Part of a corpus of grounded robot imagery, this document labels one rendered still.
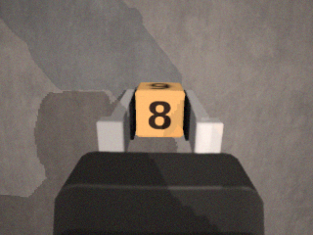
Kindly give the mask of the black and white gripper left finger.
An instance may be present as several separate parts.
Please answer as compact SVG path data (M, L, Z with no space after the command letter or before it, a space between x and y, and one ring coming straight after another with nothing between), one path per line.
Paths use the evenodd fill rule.
M112 115L97 121L99 151L127 152L136 132L136 90L127 89Z

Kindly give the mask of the orange number cube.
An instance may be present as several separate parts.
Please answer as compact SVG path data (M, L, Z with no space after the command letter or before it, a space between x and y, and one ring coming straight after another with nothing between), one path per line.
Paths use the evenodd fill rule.
M180 83L141 82L135 92L138 137L181 137L185 92Z

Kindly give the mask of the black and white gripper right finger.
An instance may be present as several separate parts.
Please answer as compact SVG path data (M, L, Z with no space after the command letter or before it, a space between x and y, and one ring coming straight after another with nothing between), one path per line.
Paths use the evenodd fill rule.
M192 153L220 153L223 123L208 117L193 90L184 90L183 132Z

